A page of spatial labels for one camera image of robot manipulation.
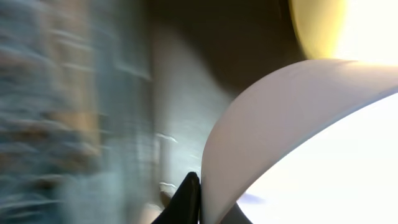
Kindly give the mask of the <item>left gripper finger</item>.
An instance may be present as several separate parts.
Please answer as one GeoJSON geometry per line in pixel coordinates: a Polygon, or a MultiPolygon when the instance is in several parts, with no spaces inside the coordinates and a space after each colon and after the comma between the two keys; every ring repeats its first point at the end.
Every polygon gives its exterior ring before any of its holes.
{"type": "Polygon", "coordinates": [[[160,191],[164,206],[152,224],[197,224],[201,206],[201,185],[195,172],[189,172],[173,195],[160,191]]]}

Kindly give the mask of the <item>white bowl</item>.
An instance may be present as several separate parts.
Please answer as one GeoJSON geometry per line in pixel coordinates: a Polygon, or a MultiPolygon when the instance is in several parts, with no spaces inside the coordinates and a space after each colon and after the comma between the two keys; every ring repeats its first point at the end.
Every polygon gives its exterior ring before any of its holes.
{"type": "Polygon", "coordinates": [[[201,220],[219,223],[263,173],[336,121],[397,93],[397,67],[306,60],[243,91],[216,122],[201,167],[201,220]]]}

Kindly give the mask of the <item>yellow plate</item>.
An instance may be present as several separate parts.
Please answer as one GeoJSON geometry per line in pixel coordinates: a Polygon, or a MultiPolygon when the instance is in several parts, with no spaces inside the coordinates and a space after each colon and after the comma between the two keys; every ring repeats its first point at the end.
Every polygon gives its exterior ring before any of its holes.
{"type": "Polygon", "coordinates": [[[289,11],[306,58],[397,65],[397,0],[290,0],[289,11]]]}

